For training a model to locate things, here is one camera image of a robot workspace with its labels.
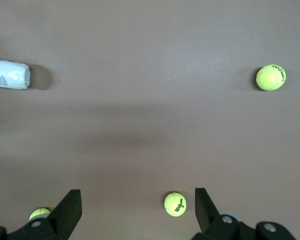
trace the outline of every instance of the smooth gray surface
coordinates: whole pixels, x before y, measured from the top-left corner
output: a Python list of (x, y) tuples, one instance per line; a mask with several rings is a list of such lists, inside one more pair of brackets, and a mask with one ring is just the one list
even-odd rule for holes
[[(300, 240), (300, 0), (0, 0), (0, 225), (82, 191), (70, 239), (189, 240), (195, 187)], [(254, 84), (278, 64), (286, 83)], [(188, 209), (169, 216), (179, 191)]]

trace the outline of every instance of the yellow-green tennis ball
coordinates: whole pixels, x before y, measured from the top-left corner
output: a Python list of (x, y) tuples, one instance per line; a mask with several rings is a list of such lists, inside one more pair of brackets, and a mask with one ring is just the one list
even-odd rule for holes
[(173, 192), (165, 197), (164, 208), (171, 216), (179, 217), (186, 211), (187, 202), (182, 194)]
[(266, 91), (280, 88), (286, 81), (286, 72), (279, 65), (271, 64), (261, 68), (256, 74), (256, 83)]
[(36, 216), (39, 216), (39, 215), (42, 215), (42, 214), (49, 214), (49, 213), (50, 213), (50, 211), (49, 211), (48, 209), (46, 209), (46, 208), (39, 208), (39, 209), (35, 210), (35, 211), (30, 215), (29, 221), (30, 221), (31, 219), (33, 219), (34, 217), (36, 217)]

